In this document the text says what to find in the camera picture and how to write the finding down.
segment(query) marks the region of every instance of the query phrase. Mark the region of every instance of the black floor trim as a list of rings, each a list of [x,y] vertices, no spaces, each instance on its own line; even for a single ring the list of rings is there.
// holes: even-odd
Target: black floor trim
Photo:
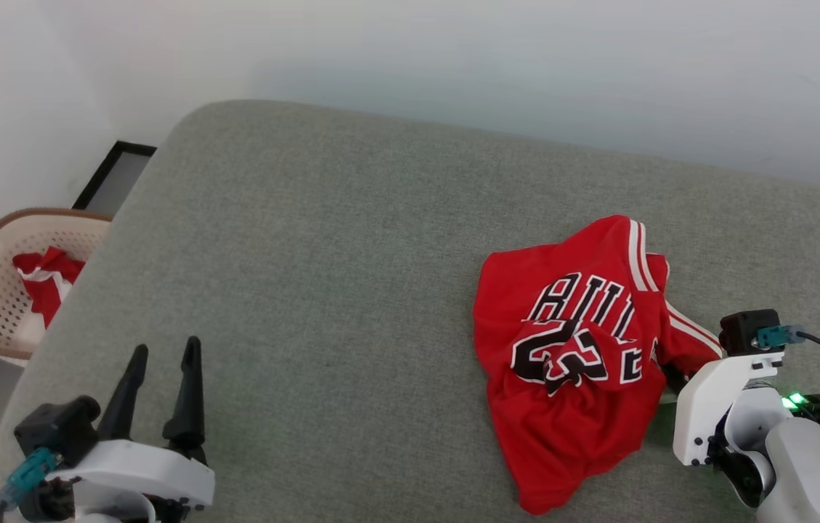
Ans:
[[[87,208],[87,205],[90,204],[90,200],[94,199],[94,196],[97,195],[97,191],[100,190],[100,185],[103,185],[103,182],[107,179],[107,176],[110,175],[110,172],[113,170],[114,166],[116,166],[116,162],[118,162],[118,159],[120,159],[122,153],[151,156],[154,155],[155,151],[157,151],[157,147],[152,147],[150,145],[138,145],[138,143],[130,142],[116,142],[113,145],[113,148],[110,149],[110,153],[108,153],[107,157],[103,159],[103,162],[101,162],[97,172],[94,172],[94,176],[91,177],[90,182],[87,182],[87,186],[84,188],[84,191],[77,197],[77,201],[74,202],[73,208],[80,209],[80,211]]]
[[[99,168],[97,168],[97,172],[94,172],[94,176],[91,176],[90,182],[87,182],[87,186],[84,188],[84,191],[81,192],[81,195],[77,197],[77,201],[74,202],[74,206],[72,206],[72,208],[78,209],[79,211],[83,211],[87,208],[87,205],[90,204],[90,200],[94,199],[97,191],[100,190],[100,186],[103,185],[103,182],[107,179],[107,176],[110,175],[110,172],[113,170],[114,166],[116,166],[116,162],[118,162],[118,159],[120,159],[122,153],[130,153],[130,155],[139,156],[151,156],[154,155],[155,151],[157,151],[157,147],[152,147],[150,145],[140,145],[139,143],[130,142],[114,143],[113,148],[110,149],[110,153],[108,153],[107,157],[100,163]]]

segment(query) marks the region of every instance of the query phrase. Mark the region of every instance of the red jersey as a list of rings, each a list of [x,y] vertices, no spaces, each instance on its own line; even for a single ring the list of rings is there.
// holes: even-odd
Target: red jersey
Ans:
[[[527,512],[563,506],[641,447],[665,389],[660,365],[689,376],[721,357],[716,337],[665,301],[668,272],[625,216],[484,262],[475,349]]]

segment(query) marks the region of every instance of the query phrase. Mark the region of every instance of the perforated basket wall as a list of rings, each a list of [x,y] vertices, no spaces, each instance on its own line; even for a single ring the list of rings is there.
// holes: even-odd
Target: perforated basket wall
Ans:
[[[44,321],[31,312],[12,257],[57,247],[88,261],[103,241],[110,218],[68,209],[29,209],[0,221],[0,355],[28,360],[41,343]]]

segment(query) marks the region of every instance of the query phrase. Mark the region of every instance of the white wall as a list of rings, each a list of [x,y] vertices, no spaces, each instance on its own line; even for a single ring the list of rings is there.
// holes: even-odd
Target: white wall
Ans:
[[[135,142],[270,98],[820,179],[820,2],[41,5]]]
[[[38,6],[0,0],[0,217],[70,206],[114,142]]]

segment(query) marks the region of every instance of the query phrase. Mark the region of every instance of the gray table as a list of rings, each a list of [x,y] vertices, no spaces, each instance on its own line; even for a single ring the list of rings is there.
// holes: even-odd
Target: gray table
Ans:
[[[137,344],[133,435],[163,443],[187,336],[203,340],[215,506],[191,521],[527,521],[497,447],[471,307],[489,252],[623,213],[716,331],[777,308],[820,335],[820,187],[658,158],[279,102],[191,113],[152,158],[2,420],[105,403]],[[820,391],[820,350],[782,389]],[[749,521],[679,466],[671,407],[642,450],[549,521]]]

